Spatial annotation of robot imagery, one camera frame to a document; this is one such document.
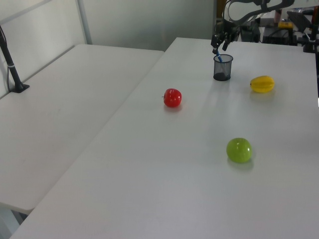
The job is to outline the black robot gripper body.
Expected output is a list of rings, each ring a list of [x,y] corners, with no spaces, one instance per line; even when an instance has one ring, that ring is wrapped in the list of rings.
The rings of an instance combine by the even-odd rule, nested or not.
[[[224,44],[225,40],[230,43],[238,36],[238,26],[232,22],[220,21],[216,23],[214,33],[211,39],[211,45]]]

